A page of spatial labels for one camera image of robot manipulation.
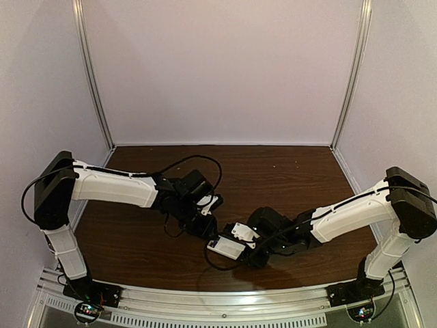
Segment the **white remote control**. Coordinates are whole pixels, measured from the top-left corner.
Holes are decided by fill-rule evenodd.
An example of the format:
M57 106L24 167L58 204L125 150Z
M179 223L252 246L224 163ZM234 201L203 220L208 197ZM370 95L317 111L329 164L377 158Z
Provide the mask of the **white remote control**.
M246 249L245 244L235 242L223 236L218 236L213 240L218 240L216 247L209 248L208 247L209 241L208 241L207 249L232 260L237 260L241 256L243 251Z

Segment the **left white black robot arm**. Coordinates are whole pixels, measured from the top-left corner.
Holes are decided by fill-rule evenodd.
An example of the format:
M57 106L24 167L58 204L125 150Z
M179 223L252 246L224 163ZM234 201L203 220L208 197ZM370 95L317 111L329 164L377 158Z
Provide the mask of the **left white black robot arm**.
M217 233L213 210L223 203L197 169L182 178L165 176L167 168L152 173L123 172L76 161L61 151L23 191L33 189L33 214L25 218L39 227L52 245L68 287L83 303L98 298L98 287L70 226L72 200L129 204L156 210L177 220L181 231L208 240Z

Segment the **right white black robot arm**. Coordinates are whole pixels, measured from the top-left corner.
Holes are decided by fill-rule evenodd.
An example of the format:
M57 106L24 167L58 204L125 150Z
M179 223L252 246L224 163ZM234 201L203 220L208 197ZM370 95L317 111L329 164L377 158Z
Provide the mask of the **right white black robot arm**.
M356 282L350 286L350 296L362 302L413 244L436 232L435 203L424 182L400 167L390 167L372 188L300 213L295 220L271 207L258 208L246 223L250 234L241 259L248 266L263 268L271 255L292 256L373 223L390 221L390 230L361 261Z

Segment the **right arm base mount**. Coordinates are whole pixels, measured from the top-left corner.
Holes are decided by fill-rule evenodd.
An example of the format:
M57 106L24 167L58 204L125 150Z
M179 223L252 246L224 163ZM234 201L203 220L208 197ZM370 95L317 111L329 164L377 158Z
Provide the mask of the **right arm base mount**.
M375 297L385 293L381 283L359 283L358 280L332 284L326 287L326 293L332 308L346 306L349 318L355 323L364 324L376 315Z

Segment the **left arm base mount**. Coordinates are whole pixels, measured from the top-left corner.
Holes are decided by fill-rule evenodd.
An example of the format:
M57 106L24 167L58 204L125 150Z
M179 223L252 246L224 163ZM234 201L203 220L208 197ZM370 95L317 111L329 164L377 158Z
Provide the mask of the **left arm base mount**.
M66 280L63 295L76 299L73 315L79 324L89 326L95 323L106 308L118 308L122 287L114 284L79 282Z

